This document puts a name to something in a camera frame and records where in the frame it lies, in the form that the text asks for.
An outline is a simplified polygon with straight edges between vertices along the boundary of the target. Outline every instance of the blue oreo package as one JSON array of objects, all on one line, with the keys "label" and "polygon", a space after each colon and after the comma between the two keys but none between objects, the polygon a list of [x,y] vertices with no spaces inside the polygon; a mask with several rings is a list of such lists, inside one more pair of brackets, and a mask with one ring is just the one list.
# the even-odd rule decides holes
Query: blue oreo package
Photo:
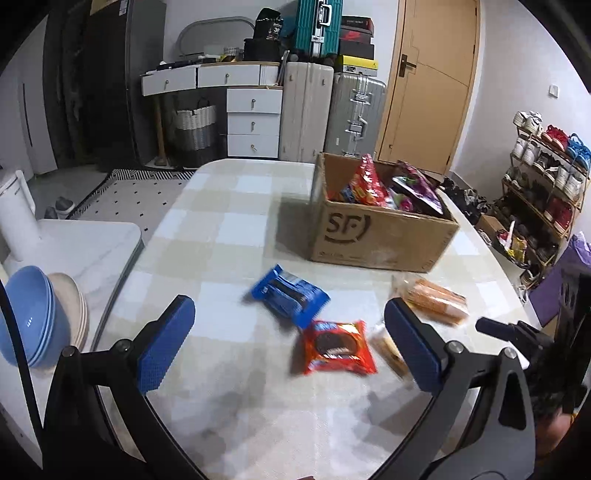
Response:
[{"label": "blue oreo package", "polygon": [[305,329],[330,301],[326,292],[275,265],[251,290],[271,310]]}]

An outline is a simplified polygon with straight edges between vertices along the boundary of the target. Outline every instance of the purple bag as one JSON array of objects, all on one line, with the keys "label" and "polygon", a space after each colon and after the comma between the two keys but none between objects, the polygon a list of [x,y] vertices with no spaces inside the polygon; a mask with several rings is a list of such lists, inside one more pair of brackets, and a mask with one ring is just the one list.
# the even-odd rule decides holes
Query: purple bag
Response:
[{"label": "purple bag", "polygon": [[577,233],[571,237],[568,247],[549,275],[529,295],[531,305],[542,327],[558,315],[562,269],[571,265],[587,267],[591,274],[591,247],[585,241],[582,233]]}]

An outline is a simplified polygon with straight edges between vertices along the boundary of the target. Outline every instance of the silver suitcase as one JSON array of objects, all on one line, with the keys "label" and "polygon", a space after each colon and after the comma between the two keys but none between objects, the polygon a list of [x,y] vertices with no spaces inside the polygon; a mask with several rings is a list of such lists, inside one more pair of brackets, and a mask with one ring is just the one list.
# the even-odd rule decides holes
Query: silver suitcase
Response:
[{"label": "silver suitcase", "polygon": [[334,71],[289,62],[285,70],[279,159],[315,163],[323,151]]},{"label": "silver suitcase", "polygon": [[324,151],[348,157],[374,154],[386,84],[365,75],[335,73]]}]

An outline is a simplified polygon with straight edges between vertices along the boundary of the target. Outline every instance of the light switch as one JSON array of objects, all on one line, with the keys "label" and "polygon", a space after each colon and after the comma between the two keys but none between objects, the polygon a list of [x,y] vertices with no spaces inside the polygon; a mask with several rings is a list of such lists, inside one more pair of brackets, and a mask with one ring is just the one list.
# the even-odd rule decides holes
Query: light switch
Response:
[{"label": "light switch", "polygon": [[548,95],[550,95],[553,98],[558,98],[558,93],[559,93],[558,85],[550,85],[550,89],[548,90]]}]

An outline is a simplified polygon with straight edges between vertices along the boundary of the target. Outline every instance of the teal suitcase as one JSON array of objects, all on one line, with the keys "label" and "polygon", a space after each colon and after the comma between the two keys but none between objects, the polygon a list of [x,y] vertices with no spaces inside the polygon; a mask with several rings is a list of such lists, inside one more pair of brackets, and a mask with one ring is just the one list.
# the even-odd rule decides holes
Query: teal suitcase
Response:
[{"label": "teal suitcase", "polygon": [[339,51],[343,0],[300,0],[295,18],[296,50],[311,58],[336,55]]}]

